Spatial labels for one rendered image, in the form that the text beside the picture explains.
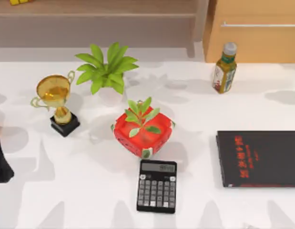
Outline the green plant in red pot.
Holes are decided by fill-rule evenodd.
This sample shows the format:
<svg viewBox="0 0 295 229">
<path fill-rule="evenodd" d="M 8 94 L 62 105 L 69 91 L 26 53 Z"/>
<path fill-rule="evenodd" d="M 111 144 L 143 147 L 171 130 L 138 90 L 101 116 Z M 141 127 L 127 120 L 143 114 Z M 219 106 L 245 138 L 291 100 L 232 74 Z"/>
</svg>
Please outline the green plant in red pot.
<svg viewBox="0 0 295 229">
<path fill-rule="evenodd" d="M 111 125 L 117 141 L 141 159 L 150 159 L 169 140 L 175 122 L 151 106 L 152 98 L 128 100 L 128 108 Z"/>
</svg>

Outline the green plant in white pot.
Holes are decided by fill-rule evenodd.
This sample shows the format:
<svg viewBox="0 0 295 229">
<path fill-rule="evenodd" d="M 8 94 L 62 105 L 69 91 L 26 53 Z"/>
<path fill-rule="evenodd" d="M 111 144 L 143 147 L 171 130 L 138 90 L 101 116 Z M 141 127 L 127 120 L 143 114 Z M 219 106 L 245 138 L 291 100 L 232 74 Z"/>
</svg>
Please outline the green plant in white pot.
<svg viewBox="0 0 295 229">
<path fill-rule="evenodd" d="M 128 46 L 114 42 L 104 56 L 98 45 L 91 44 L 90 53 L 75 55 L 84 62 L 76 69 L 81 73 L 76 84 L 90 83 L 92 95 L 97 95 L 107 106 L 116 106 L 124 97 L 125 73 L 139 67 L 136 58 L 125 54 L 127 50 Z"/>
</svg>

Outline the black calculator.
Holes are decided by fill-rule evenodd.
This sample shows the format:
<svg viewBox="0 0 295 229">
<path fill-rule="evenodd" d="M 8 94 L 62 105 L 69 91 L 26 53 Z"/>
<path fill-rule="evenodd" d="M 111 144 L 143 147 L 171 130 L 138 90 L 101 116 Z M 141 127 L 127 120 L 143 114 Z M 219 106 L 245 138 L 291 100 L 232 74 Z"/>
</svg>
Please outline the black calculator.
<svg viewBox="0 0 295 229">
<path fill-rule="evenodd" d="M 176 162 L 141 160 L 136 200 L 137 211 L 174 214 L 176 187 Z"/>
</svg>

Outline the green bottle with grey cap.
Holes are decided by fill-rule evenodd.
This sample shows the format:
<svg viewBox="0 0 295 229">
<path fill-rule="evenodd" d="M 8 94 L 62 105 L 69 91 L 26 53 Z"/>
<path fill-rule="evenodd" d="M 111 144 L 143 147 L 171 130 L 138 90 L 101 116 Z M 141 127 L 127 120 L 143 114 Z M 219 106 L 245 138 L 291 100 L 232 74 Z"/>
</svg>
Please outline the green bottle with grey cap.
<svg viewBox="0 0 295 229">
<path fill-rule="evenodd" d="M 235 62 L 237 46 L 234 42 L 224 45 L 222 56 L 216 62 L 212 87 L 219 93 L 228 92 L 232 87 L 237 64 Z"/>
</svg>

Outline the gold trophy with black base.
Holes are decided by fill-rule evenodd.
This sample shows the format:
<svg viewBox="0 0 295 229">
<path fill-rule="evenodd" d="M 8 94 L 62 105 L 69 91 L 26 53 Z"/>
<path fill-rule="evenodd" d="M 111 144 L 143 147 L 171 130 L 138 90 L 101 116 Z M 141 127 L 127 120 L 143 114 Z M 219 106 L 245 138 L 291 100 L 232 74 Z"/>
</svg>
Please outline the gold trophy with black base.
<svg viewBox="0 0 295 229">
<path fill-rule="evenodd" d="M 66 77 L 54 74 L 43 78 L 36 87 L 37 96 L 30 102 L 35 108 L 55 108 L 50 118 L 51 127 L 63 137 L 67 137 L 80 125 L 78 117 L 66 107 L 74 78 L 75 71 L 70 71 Z"/>
</svg>

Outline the wooden open shelf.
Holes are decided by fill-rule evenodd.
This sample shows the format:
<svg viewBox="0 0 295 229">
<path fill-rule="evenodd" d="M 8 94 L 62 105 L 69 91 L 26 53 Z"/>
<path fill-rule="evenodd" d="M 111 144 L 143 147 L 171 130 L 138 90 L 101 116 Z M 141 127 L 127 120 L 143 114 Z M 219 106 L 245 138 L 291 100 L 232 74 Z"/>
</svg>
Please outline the wooden open shelf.
<svg viewBox="0 0 295 229">
<path fill-rule="evenodd" d="M 55 59 L 94 43 L 113 42 L 143 54 L 194 57 L 202 40 L 209 0 L 0 0 L 0 50 L 5 59 Z"/>
</svg>

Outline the black book with red lettering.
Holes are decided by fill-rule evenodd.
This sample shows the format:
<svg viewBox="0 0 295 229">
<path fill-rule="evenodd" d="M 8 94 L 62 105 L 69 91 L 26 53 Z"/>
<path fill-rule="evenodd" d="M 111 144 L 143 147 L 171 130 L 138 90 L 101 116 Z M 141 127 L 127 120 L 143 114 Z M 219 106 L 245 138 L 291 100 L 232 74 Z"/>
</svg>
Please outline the black book with red lettering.
<svg viewBox="0 0 295 229">
<path fill-rule="evenodd" d="M 218 131 L 224 187 L 295 187 L 295 131 Z"/>
</svg>

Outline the wooden cupboard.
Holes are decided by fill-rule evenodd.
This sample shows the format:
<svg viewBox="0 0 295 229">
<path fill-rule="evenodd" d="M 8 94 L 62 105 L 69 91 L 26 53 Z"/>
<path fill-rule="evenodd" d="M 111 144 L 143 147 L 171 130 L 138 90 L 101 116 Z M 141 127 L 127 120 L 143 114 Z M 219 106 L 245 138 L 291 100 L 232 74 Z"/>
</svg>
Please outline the wooden cupboard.
<svg viewBox="0 0 295 229">
<path fill-rule="evenodd" d="M 295 0 L 209 0 L 203 33 L 206 62 L 216 62 L 227 42 L 237 63 L 295 63 L 295 28 L 226 28 L 229 24 L 295 24 Z"/>
</svg>

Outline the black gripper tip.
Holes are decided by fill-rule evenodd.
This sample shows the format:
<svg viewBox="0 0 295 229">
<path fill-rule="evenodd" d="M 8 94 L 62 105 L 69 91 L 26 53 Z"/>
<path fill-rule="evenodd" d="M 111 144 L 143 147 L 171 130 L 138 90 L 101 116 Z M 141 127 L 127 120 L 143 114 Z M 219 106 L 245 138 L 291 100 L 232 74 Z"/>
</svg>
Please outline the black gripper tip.
<svg viewBox="0 0 295 229">
<path fill-rule="evenodd" d="M 8 183 L 14 177 L 14 171 L 7 162 L 0 144 L 0 183 Z"/>
</svg>

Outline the yellow object on shelf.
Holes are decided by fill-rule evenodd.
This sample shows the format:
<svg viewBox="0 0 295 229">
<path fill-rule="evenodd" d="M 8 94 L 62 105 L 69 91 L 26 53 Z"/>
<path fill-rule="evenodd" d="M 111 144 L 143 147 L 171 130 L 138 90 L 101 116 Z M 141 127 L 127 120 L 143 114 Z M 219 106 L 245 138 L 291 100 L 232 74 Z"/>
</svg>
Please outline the yellow object on shelf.
<svg viewBox="0 0 295 229">
<path fill-rule="evenodd" d="M 12 6 L 15 6 L 15 5 L 29 3 L 29 2 L 33 2 L 33 1 L 35 1 L 35 0 L 10 0 L 10 4 Z"/>
</svg>

